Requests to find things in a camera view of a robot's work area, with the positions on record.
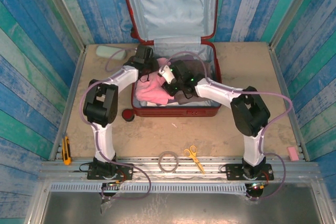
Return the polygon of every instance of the pink eraser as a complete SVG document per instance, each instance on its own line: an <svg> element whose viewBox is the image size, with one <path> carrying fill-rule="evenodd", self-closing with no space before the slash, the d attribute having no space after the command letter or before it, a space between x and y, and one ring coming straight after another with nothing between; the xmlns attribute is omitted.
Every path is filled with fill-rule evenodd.
<svg viewBox="0 0 336 224"><path fill-rule="evenodd" d="M296 149L295 147L287 147L287 150L288 150L288 154L289 154L289 157L290 157L290 160L291 161L298 161L299 160L299 156L296 152Z"/></svg>

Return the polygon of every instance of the blue wooden wall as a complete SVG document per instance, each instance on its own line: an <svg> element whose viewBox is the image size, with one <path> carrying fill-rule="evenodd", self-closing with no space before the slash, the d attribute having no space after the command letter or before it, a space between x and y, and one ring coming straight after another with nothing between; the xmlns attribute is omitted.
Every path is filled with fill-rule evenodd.
<svg viewBox="0 0 336 224"><path fill-rule="evenodd" d="M0 0L0 223L23 223L79 56L52 0Z"/></svg>
<svg viewBox="0 0 336 224"><path fill-rule="evenodd" d="M336 199L336 0L304 0L276 53L309 157Z"/></svg>
<svg viewBox="0 0 336 224"><path fill-rule="evenodd" d="M125 0L63 0L84 44L131 43ZM212 41L267 41L292 0L219 0Z"/></svg>

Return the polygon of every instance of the open suitcase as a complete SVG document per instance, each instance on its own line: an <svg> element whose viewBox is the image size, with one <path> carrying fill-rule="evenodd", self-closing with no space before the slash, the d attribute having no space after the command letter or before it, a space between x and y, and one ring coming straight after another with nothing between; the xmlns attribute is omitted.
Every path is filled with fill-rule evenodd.
<svg viewBox="0 0 336 224"><path fill-rule="evenodd" d="M221 83L221 71L214 45L206 41L215 34L218 0L126 0L133 22L132 37L151 46L155 57L170 57L180 51L192 51L210 65L211 78ZM123 117L215 116L221 105L215 101L190 102L185 105L153 106L135 97L132 110Z"/></svg>

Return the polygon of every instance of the beige tabletop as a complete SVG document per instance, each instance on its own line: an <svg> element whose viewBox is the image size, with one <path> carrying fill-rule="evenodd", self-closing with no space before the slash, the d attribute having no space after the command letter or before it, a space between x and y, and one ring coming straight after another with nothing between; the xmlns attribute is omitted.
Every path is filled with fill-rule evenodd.
<svg viewBox="0 0 336 224"><path fill-rule="evenodd" d="M280 93L271 63L268 47L261 42L214 43L222 72L222 82L228 86L255 87L258 91ZM73 104L68 135L73 157L93 157L94 142L91 127L79 117L79 100L91 79L109 76L104 66L107 59L96 56L98 45L90 45ZM117 47L135 48L136 44ZM123 61L111 61L111 67ZM271 119L285 110L281 98L262 96L271 113ZM198 156L242 156L243 135L236 129L231 110L222 106L212 118L141 118L126 122L121 112L131 108L131 86L119 94L118 115L113 123L113 144L118 157L159 156L172 151L182 156L183 150L196 145ZM265 152L287 156L287 147L296 146L288 117L273 124L265 137Z"/></svg>

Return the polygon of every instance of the yellow scissors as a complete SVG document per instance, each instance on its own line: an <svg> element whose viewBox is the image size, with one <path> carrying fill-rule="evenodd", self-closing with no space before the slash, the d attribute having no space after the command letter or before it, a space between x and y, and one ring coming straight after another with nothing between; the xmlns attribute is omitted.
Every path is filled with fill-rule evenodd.
<svg viewBox="0 0 336 224"><path fill-rule="evenodd" d="M183 151L183 154L186 157L190 157L194 160L196 166L198 167L198 169L201 171L202 174L205 174L205 171L203 169L203 166L200 164L200 162L198 161L196 154L197 154L197 148L195 145L190 146L190 149L185 149Z"/></svg>

